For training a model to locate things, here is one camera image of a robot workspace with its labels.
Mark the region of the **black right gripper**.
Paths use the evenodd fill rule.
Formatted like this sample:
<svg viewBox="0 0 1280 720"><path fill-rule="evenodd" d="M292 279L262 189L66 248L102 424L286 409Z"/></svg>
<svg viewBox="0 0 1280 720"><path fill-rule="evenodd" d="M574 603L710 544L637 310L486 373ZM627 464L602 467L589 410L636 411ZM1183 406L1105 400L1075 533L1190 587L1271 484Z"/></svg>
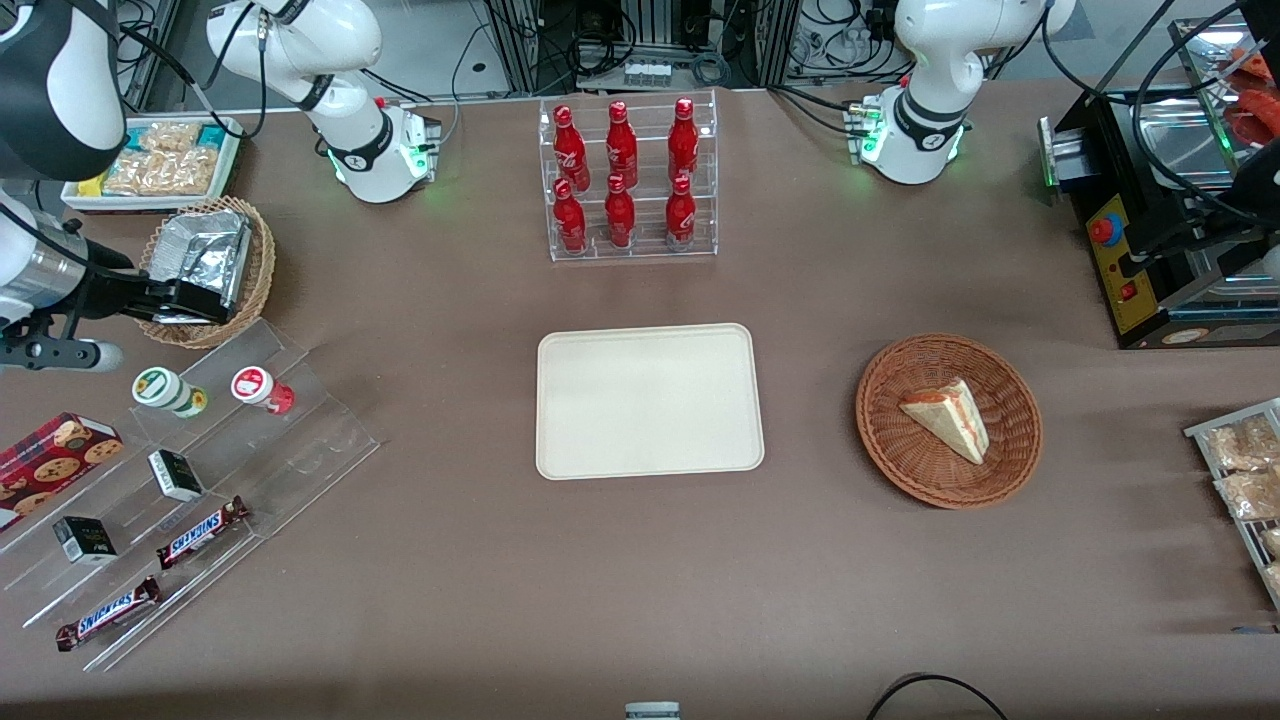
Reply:
<svg viewBox="0 0 1280 720"><path fill-rule="evenodd" d="M100 268L86 270L72 295L72 309L83 320L115 315L159 324L227 324L232 310L218 292L180 279L141 281L133 261L100 243L88 243L88 260ZM156 299L150 307L150 297Z"/></svg>

